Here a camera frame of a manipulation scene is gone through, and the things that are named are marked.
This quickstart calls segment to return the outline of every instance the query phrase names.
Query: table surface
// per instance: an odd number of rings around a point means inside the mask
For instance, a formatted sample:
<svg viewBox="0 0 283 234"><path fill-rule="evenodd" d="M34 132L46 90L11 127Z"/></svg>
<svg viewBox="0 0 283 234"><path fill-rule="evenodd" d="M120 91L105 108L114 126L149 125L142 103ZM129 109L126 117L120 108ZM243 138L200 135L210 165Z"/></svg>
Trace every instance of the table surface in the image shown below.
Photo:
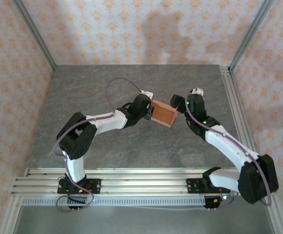
<svg viewBox="0 0 283 234"><path fill-rule="evenodd" d="M116 77L134 81L169 104L173 94L185 97L193 87L204 90L208 115L237 138L225 86L218 65L84 65L59 66L45 103L28 160L28 168L63 168L52 155L56 136L75 112L100 115L111 111L106 83ZM138 91L124 80L109 88L115 107L133 101ZM84 168L209 168L233 164L215 147L196 136L181 114L168 128L142 119L135 126L95 136L84 156Z"/></svg>

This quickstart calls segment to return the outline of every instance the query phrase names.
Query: patterned wallpaper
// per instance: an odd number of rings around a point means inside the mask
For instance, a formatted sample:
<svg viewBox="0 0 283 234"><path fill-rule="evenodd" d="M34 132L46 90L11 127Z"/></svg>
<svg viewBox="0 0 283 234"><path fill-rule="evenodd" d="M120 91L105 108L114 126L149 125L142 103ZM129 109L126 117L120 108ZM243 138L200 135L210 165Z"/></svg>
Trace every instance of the patterned wallpaper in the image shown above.
<svg viewBox="0 0 283 234"><path fill-rule="evenodd" d="M22 175L52 70L11 0L0 0L0 225Z"/></svg>
<svg viewBox="0 0 283 234"><path fill-rule="evenodd" d="M58 65L229 65L263 0L24 0Z"/></svg>
<svg viewBox="0 0 283 234"><path fill-rule="evenodd" d="M283 0L273 3L235 77L259 152L275 160L283 199Z"/></svg>

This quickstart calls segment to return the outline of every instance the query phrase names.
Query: small wooden box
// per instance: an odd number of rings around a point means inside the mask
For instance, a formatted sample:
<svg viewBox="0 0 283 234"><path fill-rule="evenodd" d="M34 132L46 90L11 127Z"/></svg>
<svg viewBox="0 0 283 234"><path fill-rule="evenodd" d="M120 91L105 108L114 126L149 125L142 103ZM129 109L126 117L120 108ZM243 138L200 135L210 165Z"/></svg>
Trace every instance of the small wooden box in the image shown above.
<svg viewBox="0 0 283 234"><path fill-rule="evenodd" d="M170 128L177 117L177 110L157 100L153 100L151 106L154 107L151 120Z"/></svg>

